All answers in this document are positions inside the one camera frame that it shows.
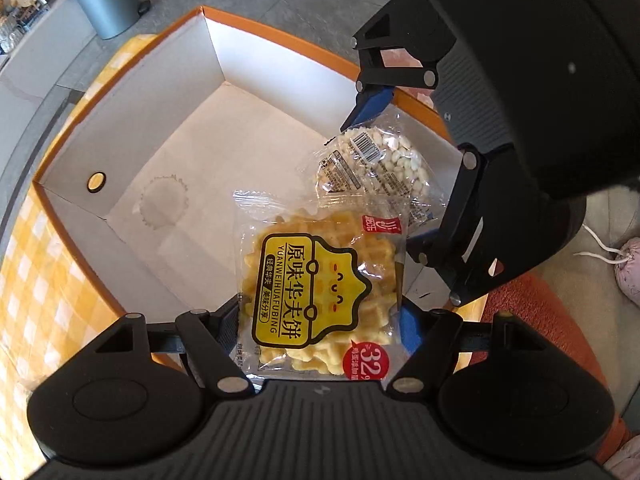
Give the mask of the round rice cake packet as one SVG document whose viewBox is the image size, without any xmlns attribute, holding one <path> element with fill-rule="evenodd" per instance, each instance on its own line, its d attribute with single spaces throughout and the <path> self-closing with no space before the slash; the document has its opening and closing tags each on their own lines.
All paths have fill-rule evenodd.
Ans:
<svg viewBox="0 0 640 480">
<path fill-rule="evenodd" d="M 416 136 L 431 129 L 392 110 L 329 138 L 297 166 L 317 196 L 385 195 L 408 200 L 411 233 L 444 215 L 448 198 Z"/>
</svg>

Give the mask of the waffle snack packet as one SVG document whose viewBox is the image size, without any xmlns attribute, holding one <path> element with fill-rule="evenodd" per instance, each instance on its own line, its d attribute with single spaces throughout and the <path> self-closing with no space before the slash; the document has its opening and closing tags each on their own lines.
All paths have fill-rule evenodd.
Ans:
<svg viewBox="0 0 640 480">
<path fill-rule="evenodd" d="M 397 196 L 284 200 L 238 191 L 233 359 L 268 379 L 379 380 L 407 359 L 399 333 L 409 204 Z"/>
</svg>

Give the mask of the yellow checkered tablecloth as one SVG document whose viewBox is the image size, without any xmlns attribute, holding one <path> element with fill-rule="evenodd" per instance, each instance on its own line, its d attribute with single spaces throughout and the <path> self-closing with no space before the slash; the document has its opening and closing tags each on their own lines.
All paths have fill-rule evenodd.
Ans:
<svg viewBox="0 0 640 480">
<path fill-rule="evenodd" d="M 85 263 L 29 185 L 1 265 L 1 475 L 25 479 L 44 462 L 29 429 L 32 392 L 124 308 Z"/>
</svg>

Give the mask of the orange cardboard box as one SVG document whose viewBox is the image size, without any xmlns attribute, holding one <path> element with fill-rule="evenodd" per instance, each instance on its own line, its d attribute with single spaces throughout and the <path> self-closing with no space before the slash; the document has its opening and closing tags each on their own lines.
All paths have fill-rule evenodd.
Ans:
<svg viewBox="0 0 640 480">
<path fill-rule="evenodd" d="M 213 312 L 240 296 L 234 193 L 319 197 L 297 166 L 344 131 L 355 74 L 285 32 L 197 10 L 90 100 L 44 161 L 38 191 L 124 310 L 153 322 Z M 442 123 L 401 91 L 383 113 L 392 110 L 432 130 L 416 140 L 449 198 L 461 155 Z M 444 283 L 408 255 L 416 232 L 408 228 L 400 303 L 417 294 L 437 308 Z"/>
</svg>

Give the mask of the white marble tv console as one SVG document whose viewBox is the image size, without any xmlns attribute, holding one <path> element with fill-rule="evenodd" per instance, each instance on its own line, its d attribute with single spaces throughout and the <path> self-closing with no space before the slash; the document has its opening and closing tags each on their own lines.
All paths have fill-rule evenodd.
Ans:
<svg viewBox="0 0 640 480">
<path fill-rule="evenodd" d="M 58 78 L 96 31 L 77 0 L 55 0 L 1 69 L 1 165 Z"/>
</svg>

